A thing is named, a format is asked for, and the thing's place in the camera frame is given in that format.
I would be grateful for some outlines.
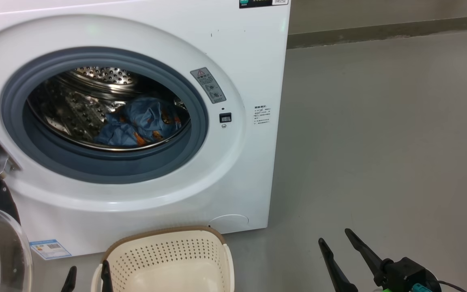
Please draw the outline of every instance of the blue fabric with orange pattern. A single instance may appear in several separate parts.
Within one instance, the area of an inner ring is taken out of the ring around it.
[[[109,146],[146,146],[169,138],[181,128],[175,105],[147,96],[106,114],[106,120],[94,142]]]

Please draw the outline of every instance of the brown basket rim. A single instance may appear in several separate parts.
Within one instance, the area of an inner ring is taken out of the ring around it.
[[[181,231],[208,231],[209,233],[215,235],[217,238],[219,238],[219,241],[221,241],[221,244],[225,244],[226,241],[224,237],[219,233],[219,231],[208,227],[208,226],[183,226],[183,227],[172,227],[172,228],[165,228],[165,229],[158,229],[154,231],[148,231],[136,235],[131,235],[128,237],[124,237],[121,240],[118,240],[114,244],[111,244],[111,246],[107,249],[107,251],[104,253],[104,256],[102,257],[102,262],[104,260],[107,260],[107,257],[117,248],[118,246],[130,242],[133,240],[138,240],[144,237],[149,237],[149,236],[154,236],[154,235],[161,235],[161,234],[166,234],[166,233],[174,233],[174,232],[181,232]]]

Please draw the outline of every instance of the gray wall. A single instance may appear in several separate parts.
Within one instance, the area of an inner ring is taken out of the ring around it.
[[[289,33],[467,16],[467,0],[291,0]]]

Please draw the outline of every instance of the white washing machine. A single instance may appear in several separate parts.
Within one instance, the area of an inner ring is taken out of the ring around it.
[[[46,259],[266,227],[288,22],[288,0],[0,0],[0,208]]]

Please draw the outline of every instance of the beige laundry basket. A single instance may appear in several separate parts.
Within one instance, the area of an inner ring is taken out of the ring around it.
[[[222,235],[209,227],[163,229],[113,244],[109,262],[113,292],[234,292],[234,265]],[[92,292],[100,292],[102,264]]]

